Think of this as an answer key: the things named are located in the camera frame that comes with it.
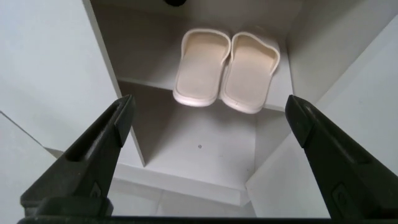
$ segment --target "shelf board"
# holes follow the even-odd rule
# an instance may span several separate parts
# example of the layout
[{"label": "shelf board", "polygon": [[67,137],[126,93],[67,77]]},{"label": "shelf board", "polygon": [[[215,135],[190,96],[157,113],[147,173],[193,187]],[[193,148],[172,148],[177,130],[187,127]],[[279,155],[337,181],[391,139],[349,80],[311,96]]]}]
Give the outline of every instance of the shelf board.
[{"label": "shelf board", "polygon": [[245,191],[254,172],[256,117],[216,101],[205,108],[177,103],[171,91],[119,82],[133,94],[133,129],[145,169]]},{"label": "shelf board", "polygon": [[[172,90],[184,33],[199,22],[115,6],[95,6],[116,78]],[[289,58],[280,43],[281,60],[269,87],[265,108],[284,111],[293,94]]]}]

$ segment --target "white cabinet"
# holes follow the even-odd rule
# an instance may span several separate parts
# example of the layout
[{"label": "white cabinet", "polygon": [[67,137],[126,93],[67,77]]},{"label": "white cabinet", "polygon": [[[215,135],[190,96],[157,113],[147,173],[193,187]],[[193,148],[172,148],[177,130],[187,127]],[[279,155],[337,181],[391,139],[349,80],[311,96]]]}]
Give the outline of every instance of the white cabinet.
[{"label": "white cabinet", "polygon": [[[112,101],[133,94],[134,123],[115,178],[244,205],[252,176],[248,184],[266,191],[283,173],[256,170],[290,133],[287,97],[317,102],[398,13],[398,1],[16,0],[0,8],[0,109],[39,143],[66,150]],[[278,38],[282,61],[258,114],[220,100],[190,108],[173,99],[182,35],[201,24],[232,34],[258,25]],[[294,215],[324,217],[319,211]]]}]

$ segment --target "slipper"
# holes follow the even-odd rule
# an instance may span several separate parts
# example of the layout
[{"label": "slipper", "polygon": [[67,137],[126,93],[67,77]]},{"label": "slipper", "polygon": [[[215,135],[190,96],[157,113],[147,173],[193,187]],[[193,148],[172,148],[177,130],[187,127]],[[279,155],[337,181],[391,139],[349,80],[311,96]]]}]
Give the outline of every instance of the slipper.
[{"label": "slipper", "polygon": [[188,106],[209,106],[218,97],[221,74],[231,51],[229,36],[214,29],[192,29],[182,39],[173,96]]},{"label": "slipper", "polygon": [[220,98],[243,113],[259,112],[279,60],[279,46],[272,37],[258,31],[235,34]]}]

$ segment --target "floor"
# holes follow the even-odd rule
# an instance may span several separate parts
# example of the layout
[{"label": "floor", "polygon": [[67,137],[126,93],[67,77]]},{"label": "floor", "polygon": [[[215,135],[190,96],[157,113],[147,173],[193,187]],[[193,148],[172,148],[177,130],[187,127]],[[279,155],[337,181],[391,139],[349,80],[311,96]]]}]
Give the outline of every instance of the floor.
[{"label": "floor", "polygon": [[[33,184],[34,180],[60,156],[59,151],[44,149],[28,133],[24,132],[7,116],[0,113],[0,167],[2,192],[8,192],[3,218],[16,223],[23,218],[19,205],[20,195]],[[178,216],[178,217],[255,217],[251,203],[245,207],[226,205],[189,195],[155,189],[114,179],[108,198],[114,206],[113,215]]]}]

